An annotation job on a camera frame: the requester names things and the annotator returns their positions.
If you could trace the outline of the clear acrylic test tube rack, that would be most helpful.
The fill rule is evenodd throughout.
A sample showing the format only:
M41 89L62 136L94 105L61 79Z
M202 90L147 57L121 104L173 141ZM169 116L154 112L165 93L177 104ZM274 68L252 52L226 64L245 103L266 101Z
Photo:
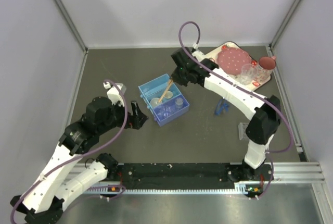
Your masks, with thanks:
M246 128L248 123L241 122L238 125L238 134L241 141L249 141L249 137L246 135Z

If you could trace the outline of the wooden tongs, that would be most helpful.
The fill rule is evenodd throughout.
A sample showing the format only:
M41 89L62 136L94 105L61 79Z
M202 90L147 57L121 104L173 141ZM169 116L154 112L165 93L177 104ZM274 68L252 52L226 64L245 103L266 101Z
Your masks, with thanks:
M170 80L168 81L168 84L167 84L167 86L166 86L165 90L163 91L163 93L162 93L161 97L159 98L159 99L160 99L160 101L162 101L162 100L163 100L163 98L164 98L164 96L165 96L166 92L169 90L169 88L171 87L172 83L173 83L173 80L172 80L172 79L170 79Z

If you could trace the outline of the light blue drawer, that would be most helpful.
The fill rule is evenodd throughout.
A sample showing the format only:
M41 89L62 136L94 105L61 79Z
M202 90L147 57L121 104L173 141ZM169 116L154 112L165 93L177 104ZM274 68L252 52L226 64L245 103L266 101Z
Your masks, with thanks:
M149 82L146 82L143 85L138 87L140 91L141 98L148 97L162 89L165 89L170 80L170 76L168 74L163 74Z
M180 94L178 87L172 83L169 88L166 86L160 89L157 88L153 93L144 96L143 99L149 108L154 109Z

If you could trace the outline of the purple drawer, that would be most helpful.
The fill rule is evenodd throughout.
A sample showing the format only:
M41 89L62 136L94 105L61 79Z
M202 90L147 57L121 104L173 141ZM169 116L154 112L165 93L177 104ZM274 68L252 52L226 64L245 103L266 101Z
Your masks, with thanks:
M162 127L189 111L189 102L180 94L152 109L155 121Z

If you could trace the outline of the white evaporating dish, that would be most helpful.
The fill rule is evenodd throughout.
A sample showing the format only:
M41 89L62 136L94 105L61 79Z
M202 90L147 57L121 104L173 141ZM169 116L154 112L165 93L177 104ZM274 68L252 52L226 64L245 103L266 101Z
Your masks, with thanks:
M151 99L150 101L150 105L152 108L155 108L157 106L159 106L162 102L160 101L160 99L158 97L154 97Z

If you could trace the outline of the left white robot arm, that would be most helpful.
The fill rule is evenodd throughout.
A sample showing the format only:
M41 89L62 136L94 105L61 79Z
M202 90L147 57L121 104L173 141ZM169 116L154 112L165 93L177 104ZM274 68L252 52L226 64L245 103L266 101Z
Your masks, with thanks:
M111 154L102 153L82 173L66 182L74 166L85 156L104 133L114 128L140 129L148 117L136 101L131 102L132 112L126 104L113 103L106 97L94 98L85 113L68 125L56 146L50 161L35 183L22 195L10 201L16 212L25 215L26 223L56 223L68 206L94 184L113 180L118 174L118 163Z

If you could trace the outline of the small white crucible cup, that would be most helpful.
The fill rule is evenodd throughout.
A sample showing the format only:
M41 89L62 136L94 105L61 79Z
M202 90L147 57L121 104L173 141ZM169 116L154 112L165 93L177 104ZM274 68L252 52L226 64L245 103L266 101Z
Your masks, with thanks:
M165 99L171 99L173 97L173 93L171 91L167 91L164 98Z

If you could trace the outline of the clear glass dish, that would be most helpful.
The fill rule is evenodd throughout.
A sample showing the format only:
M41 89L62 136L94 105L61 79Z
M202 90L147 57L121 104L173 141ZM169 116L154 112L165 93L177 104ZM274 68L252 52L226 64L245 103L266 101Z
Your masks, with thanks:
M158 107L156 109L156 113L158 115L158 117L163 120L166 119L168 117L170 117L171 115L174 114L174 108L171 106L163 106L161 105L160 107Z

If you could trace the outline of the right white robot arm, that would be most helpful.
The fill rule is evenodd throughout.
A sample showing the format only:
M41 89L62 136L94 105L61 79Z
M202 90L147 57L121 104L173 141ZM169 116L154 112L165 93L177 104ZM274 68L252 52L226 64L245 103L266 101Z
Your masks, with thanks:
M269 144L281 123L280 100L274 95L267 98L248 90L237 84L214 61L195 57L194 54L186 47L171 55L176 64L171 79L183 86L198 84L225 98L246 116L249 120L246 135L250 141L242 171L247 179L255 180L262 173L261 165L266 160Z

